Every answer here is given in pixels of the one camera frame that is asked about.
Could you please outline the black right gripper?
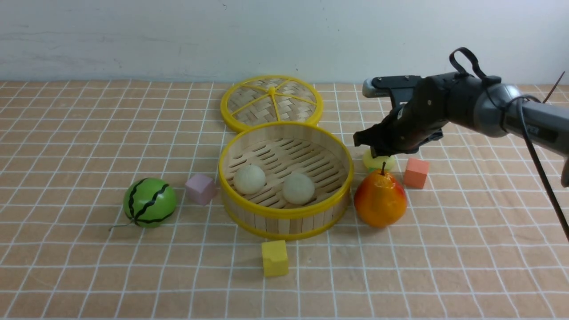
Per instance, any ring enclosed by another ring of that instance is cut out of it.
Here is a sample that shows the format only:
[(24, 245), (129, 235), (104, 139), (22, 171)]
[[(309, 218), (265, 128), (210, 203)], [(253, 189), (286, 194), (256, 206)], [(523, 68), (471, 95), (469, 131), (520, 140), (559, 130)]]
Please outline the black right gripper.
[(413, 154), (441, 139), (449, 122), (473, 129), (478, 79), (459, 73), (376, 77), (376, 95), (390, 97), (392, 111), (378, 125), (354, 133), (354, 146), (368, 146), (372, 158)]

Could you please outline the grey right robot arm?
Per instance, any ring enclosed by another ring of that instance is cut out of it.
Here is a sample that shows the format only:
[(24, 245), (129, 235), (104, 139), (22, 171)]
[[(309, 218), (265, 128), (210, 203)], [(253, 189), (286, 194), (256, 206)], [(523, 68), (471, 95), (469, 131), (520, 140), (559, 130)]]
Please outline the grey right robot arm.
[(512, 85), (484, 86), (481, 79), (450, 72), (369, 78), (362, 94), (392, 103), (380, 123), (353, 135), (354, 145), (369, 146), (374, 157), (417, 153), (441, 139), (449, 122), (494, 138), (526, 131), (538, 146), (568, 156), (568, 109), (525, 99)]

